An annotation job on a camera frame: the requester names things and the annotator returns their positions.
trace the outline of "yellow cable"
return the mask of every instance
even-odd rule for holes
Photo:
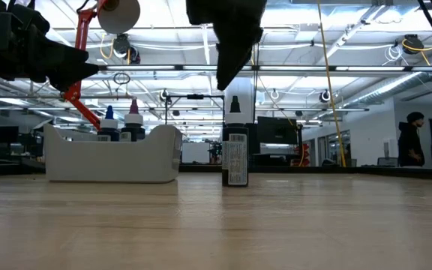
[[[328,53],[326,51],[326,40],[325,40],[325,36],[324,36],[323,16],[321,15],[321,0],[317,0],[317,4],[318,4],[318,12],[319,12],[319,23],[321,25],[322,48],[324,50],[324,59],[325,59],[325,64],[326,64],[326,76],[328,77],[329,94],[331,97],[331,107],[333,109],[334,123],[336,123],[337,140],[339,141],[339,151],[341,153],[341,163],[343,164],[343,167],[346,168],[346,159],[344,158],[343,138],[341,136],[341,132],[339,129],[338,115],[336,113],[336,108],[335,108],[335,98],[333,97],[333,88],[331,86],[331,77],[329,76],[329,60],[328,60]]]
[[[424,52],[421,52],[421,55],[423,56],[424,60],[426,61],[427,65],[431,65],[431,63],[428,60],[428,57],[426,56],[426,54]]]
[[[432,50],[432,47],[431,48],[427,48],[427,49],[416,49],[416,48],[413,48],[411,46],[407,46],[405,44],[406,41],[407,41],[407,39],[403,39],[403,42],[401,42],[401,44],[403,44],[404,47],[406,47],[406,48],[408,48],[410,50],[414,50],[414,51],[417,51],[417,52],[427,52],[427,51]]]
[[[286,115],[286,113],[284,113],[284,111],[278,106],[278,104],[276,103],[276,101],[273,99],[273,97],[271,96],[271,94],[269,93],[268,89],[266,88],[266,86],[264,85],[263,80],[258,76],[257,79],[261,82],[262,87],[264,88],[264,91],[266,92],[266,94],[268,95],[268,97],[271,99],[271,101],[273,102],[273,104],[277,107],[278,110],[280,110],[281,113],[283,113],[283,116],[286,117],[286,119],[288,119],[289,124],[291,125],[291,127],[295,127],[295,125],[293,124],[293,122],[291,121],[291,118]],[[296,134],[296,138],[298,138],[299,140],[299,135],[298,135],[298,130],[299,127],[296,125],[296,127],[294,128],[294,133]],[[304,145],[301,142],[301,145],[303,146],[303,149],[299,149],[299,152],[301,153],[301,161],[299,162],[298,167],[301,167],[303,164],[303,161],[305,160],[305,152],[304,152]]]
[[[110,59],[111,56],[113,56],[113,45],[114,45],[114,38],[111,40],[111,52],[109,53],[109,56],[106,56],[103,52],[103,42],[104,42],[104,37],[106,36],[106,34],[103,34],[103,38],[101,38],[101,47],[99,48],[99,51],[101,53],[101,55],[105,58],[105,59]]]
[[[421,52],[421,55],[423,56],[424,60],[426,61],[426,64],[428,66],[431,66],[431,63],[429,62],[428,57],[426,56],[425,52]]]

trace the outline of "computer monitor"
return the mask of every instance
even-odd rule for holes
[[[0,127],[0,143],[17,143],[20,128],[17,126]]]
[[[258,140],[260,143],[298,145],[302,140],[301,126],[287,118],[258,117]]]

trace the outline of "person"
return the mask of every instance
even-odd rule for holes
[[[425,124],[425,116],[420,112],[411,112],[407,123],[400,122],[401,135],[397,142],[399,148],[398,162],[401,167],[423,167],[425,153],[419,141],[419,130]]]

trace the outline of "black hoodie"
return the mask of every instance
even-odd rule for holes
[[[418,128],[412,124],[399,123],[399,130],[401,135],[397,142],[399,146],[399,165],[404,166],[420,166],[425,165],[425,153],[421,149],[419,142]],[[417,161],[415,158],[410,157],[410,149],[414,150],[415,154],[421,156],[421,160]]]

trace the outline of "wooden tabletop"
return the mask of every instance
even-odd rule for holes
[[[432,269],[432,181],[221,174],[169,184],[0,177],[0,270]]]

